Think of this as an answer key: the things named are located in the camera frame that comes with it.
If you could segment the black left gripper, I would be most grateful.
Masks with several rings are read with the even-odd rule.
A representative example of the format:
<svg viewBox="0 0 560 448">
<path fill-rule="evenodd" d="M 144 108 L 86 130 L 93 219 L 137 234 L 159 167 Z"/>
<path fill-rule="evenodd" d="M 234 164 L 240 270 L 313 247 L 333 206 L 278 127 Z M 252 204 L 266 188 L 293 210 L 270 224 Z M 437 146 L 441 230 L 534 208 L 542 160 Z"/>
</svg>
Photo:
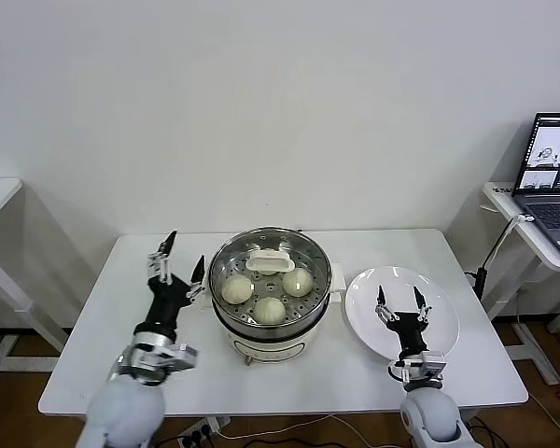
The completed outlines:
<svg viewBox="0 0 560 448">
<path fill-rule="evenodd" d="M 146 319 L 141 323 L 142 332 L 175 333 L 180 309 L 190 306 L 204 290 L 204 255 L 195 265 L 189 285 L 172 274 L 170 255 L 175 237 L 176 231 L 172 231 L 158 249 L 147 256 L 147 286 L 153 294 L 153 300 Z"/>
</svg>

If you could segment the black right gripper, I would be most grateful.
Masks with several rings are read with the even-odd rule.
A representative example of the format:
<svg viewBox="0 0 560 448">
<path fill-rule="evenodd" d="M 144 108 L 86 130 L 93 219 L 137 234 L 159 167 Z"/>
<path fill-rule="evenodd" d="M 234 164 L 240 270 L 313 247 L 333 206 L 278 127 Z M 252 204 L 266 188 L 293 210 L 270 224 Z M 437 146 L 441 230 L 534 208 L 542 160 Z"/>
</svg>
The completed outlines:
<svg viewBox="0 0 560 448">
<path fill-rule="evenodd" d="M 386 327 L 395 332 L 399 338 L 399 360 L 420 355 L 427 350 L 427 344 L 422 333 L 428 326 L 428 316 L 432 307 L 426 302 L 424 294 L 417 286 L 413 287 L 413 294 L 418 308 L 418 314 L 412 312 L 394 313 L 388 306 L 384 289 L 378 286 L 375 313 Z"/>
</svg>

